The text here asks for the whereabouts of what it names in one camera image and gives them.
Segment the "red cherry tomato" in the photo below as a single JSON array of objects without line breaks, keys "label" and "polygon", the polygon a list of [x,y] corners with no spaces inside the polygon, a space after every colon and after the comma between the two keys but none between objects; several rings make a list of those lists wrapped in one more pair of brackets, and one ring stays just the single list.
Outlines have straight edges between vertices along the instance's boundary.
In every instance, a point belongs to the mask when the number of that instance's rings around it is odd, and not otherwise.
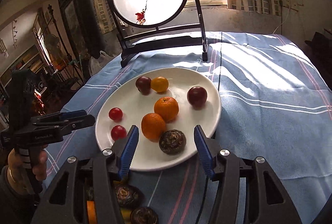
[{"label": "red cherry tomato", "polygon": [[116,141],[125,138],[127,135],[126,129],[121,125],[116,125],[111,129],[111,138]]},{"label": "red cherry tomato", "polygon": [[123,118],[123,111],[120,108],[115,107],[109,110],[108,116],[113,121],[119,122]]}]

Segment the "dark red plum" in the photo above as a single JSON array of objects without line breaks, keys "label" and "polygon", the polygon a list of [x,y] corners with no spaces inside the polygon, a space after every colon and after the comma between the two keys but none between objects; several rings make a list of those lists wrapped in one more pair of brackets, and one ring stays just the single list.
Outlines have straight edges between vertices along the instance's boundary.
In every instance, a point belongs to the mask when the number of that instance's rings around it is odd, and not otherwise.
[{"label": "dark red plum", "polygon": [[201,86],[194,86],[187,92],[187,100],[194,108],[203,107],[207,98],[207,91]]}]

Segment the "red cherry tomato on plate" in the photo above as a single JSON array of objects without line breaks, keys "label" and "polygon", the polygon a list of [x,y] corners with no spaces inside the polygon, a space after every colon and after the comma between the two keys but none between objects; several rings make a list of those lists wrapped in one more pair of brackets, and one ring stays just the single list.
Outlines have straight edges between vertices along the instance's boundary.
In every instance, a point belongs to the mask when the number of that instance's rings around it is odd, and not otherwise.
[{"label": "red cherry tomato on plate", "polygon": [[109,110],[108,116],[113,121],[119,122],[123,118],[123,111],[120,108],[115,107]]}]

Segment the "black coat stand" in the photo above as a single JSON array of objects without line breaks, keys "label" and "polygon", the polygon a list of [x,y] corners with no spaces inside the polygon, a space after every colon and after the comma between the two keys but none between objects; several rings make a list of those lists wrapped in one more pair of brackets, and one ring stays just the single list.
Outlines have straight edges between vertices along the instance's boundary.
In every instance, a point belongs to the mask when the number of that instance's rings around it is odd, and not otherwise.
[{"label": "black coat stand", "polygon": [[75,59],[72,58],[71,54],[69,53],[69,51],[68,51],[68,49],[67,49],[67,47],[66,47],[66,45],[65,45],[65,43],[62,39],[61,33],[60,33],[59,28],[57,26],[56,19],[54,17],[54,10],[53,10],[52,6],[49,4],[47,9],[48,9],[48,13],[50,14],[51,21],[53,22],[54,27],[56,29],[56,32],[57,32],[57,35],[59,37],[60,43],[61,43],[61,45],[62,45],[62,47],[63,47],[63,49],[66,53],[66,58],[67,58],[67,61],[68,61],[67,65],[72,67],[72,69],[73,69],[73,78],[76,81],[76,83],[79,85],[79,88],[81,88],[83,86],[84,79],[83,79],[82,75],[79,73],[79,67],[76,64]]}]

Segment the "plastic bag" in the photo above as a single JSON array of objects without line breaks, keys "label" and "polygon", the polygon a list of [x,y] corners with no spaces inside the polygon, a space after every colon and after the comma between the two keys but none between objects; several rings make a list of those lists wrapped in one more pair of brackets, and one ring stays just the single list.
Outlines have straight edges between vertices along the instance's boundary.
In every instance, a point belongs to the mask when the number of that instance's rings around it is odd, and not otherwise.
[{"label": "plastic bag", "polygon": [[94,57],[91,57],[88,65],[90,76],[94,76],[95,74],[97,74],[114,58],[115,58],[114,56],[110,56],[102,50],[100,51],[99,58],[96,59]]}]

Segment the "dark plum on plate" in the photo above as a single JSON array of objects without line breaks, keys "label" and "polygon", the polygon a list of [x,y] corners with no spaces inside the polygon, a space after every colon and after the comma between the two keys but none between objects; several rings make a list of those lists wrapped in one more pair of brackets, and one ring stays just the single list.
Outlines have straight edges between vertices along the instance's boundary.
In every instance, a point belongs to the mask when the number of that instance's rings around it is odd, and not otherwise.
[{"label": "dark plum on plate", "polygon": [[149,95],[151,90],[151,79],[146,76],[141,76],[136,80],[136,88],[143,95]]}]

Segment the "orange tangerine front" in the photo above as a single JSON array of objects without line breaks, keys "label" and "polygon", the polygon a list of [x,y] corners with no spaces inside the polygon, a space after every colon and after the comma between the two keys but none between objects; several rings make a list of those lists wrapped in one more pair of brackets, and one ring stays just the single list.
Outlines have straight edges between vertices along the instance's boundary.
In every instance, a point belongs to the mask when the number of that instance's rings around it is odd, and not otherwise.
[{"label": "orange tangerine front", "polygon": [[141,130],[145,138],[158,142],[161,135],[166,132],[166,123],[157,113],[146,114],[141,121]]}]

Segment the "orange tangerine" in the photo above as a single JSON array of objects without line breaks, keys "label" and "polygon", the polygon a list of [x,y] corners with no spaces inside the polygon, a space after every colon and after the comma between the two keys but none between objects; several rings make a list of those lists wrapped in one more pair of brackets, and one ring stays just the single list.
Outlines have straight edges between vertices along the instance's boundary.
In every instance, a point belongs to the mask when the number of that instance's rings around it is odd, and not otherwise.
[{"label": "orange tangerine", "polygon": [[158,142],[161,135],[166,132],[166,123],[157,113],[146,114],[141,121],[141,130],[145,138]]},{"label": "orange tangerine", "polygon": [[159,114],[168,123],[173,121],[179,113],[179,105],[175,98],[166,96],[156,101],[154,112]]}]

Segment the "dark brown tea cake right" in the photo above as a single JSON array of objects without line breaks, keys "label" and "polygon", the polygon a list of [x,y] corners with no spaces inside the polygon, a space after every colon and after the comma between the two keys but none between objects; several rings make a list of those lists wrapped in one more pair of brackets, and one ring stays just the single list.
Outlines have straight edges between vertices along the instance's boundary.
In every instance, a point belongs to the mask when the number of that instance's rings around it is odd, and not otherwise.
[{"label": "dark brown tea cake right", "polygon": [[131,223],[135,224],[158,224],[159,217],[150,207],[138,207],[131,213]]}]

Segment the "dark brown tea cake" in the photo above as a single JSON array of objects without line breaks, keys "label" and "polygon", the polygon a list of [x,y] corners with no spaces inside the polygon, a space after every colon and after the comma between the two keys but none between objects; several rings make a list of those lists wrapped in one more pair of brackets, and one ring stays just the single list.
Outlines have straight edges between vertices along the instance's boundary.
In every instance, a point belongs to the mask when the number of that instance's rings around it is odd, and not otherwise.
[{"label": "dark brown tea cake", "polygon": [[180,130],[168,130],[159,139],[159,148],[167,155],[176,155],[184,151],[186,136]]},{"label": "dark brown tea cake", "polygon": [[131,213],[131,223],[135,224],[158,224],[159,217],[150,207],[138,207]]}]

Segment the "yellow small tomato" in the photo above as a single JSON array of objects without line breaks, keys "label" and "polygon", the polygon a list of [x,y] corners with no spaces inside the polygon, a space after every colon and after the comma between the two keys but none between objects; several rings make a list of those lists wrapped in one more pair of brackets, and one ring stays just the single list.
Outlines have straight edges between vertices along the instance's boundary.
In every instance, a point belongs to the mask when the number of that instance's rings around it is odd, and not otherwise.
[{"label": "yellow small tomato", "polygon": [[156,77],[151,81],[151,88],[158,93],[163,93],[167,91],[168,86],[168,79],[162,76]]}]

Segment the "orange tangerine rear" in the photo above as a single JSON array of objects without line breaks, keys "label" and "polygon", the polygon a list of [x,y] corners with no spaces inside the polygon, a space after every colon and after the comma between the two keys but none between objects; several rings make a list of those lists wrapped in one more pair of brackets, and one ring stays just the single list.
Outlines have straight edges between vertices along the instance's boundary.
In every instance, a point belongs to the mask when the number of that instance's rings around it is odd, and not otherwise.
[{"label": "orange tangerine rear", "polygon": [[179,113],[179,105],[175,98],[166,96],[156,101],[154,112],[159,114],[168,123],[173,121]]}]

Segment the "blue striped tablecloth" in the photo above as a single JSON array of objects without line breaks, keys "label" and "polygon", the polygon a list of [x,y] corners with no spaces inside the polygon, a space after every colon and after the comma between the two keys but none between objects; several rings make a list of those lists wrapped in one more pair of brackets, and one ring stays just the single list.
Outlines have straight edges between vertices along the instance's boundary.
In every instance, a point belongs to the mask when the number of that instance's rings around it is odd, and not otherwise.
[{"label": "blue striped tablecloth", "polygon": [[[309,58],[280,35],[208,32],[211,59],[200,46],[145,52],[127,67],[118,56],[87,83],[62,111],[97,116],[120,85],[144,72],[185,67],[212,79],[221,96],[216,140],[238,157],[263,156],[289,193],[303,223],[311,223],[331,195],[331,90]],[[93,127],[73,132],[47,148],[46,187],[69,156],[99,152]],[[195,223],[205,174],[198,156],[164,171],[132,172],[130,184],[159,223]]]}]

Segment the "dark framed picture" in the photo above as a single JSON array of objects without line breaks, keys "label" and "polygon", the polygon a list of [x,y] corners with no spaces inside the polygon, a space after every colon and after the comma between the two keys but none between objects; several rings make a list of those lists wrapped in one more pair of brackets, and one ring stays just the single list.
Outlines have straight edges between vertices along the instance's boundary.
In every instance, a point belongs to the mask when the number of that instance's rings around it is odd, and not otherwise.
[{"label": "dark framed picture", "polygon": [[99,58],[102,41],[90,0],[58,0],[58,3],[75,58]]}]

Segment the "round painted screen stand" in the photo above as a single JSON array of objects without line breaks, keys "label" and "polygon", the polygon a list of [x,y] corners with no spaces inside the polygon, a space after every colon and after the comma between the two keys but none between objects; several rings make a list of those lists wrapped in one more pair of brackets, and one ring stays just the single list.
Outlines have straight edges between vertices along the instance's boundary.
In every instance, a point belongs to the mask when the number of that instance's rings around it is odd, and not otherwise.
[{"label": "round painted screen stand", "polygon": [[120,65],[125,67],[137,54],[153,50],[200,45],[208,60],[203,12],[194,0],[198,22],[169,26],[188,0],[107,0],[122,47]]}]

